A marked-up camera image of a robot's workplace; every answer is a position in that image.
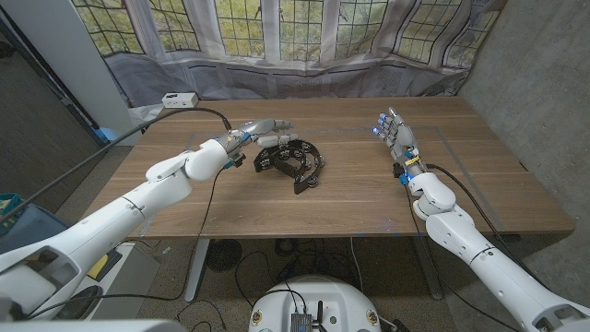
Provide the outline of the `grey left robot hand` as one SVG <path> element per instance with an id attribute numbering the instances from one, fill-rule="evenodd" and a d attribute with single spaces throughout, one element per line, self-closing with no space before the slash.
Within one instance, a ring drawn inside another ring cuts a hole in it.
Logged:
<path id="1" fill-rule="evenodd" d="M 260 148 L 272 148 L 298 139 L 297 134 L 289 133 L 292 123 L 285 120 L 261 119 L 240 125 L 228 132 L 220 142 L 228 154 L 255 143 Z"/>

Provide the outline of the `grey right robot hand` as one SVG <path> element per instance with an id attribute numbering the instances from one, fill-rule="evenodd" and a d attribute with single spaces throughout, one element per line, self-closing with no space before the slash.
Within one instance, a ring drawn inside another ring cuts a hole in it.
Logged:
<path id="1" fill-rule="evenodd" d="M 372 129 L 390 149 L 394 162 L 407 168 L 419 159 L 419 146 L 411 128 L 393 107 L 387 113 L 381 113 L 378 125 Z"/>

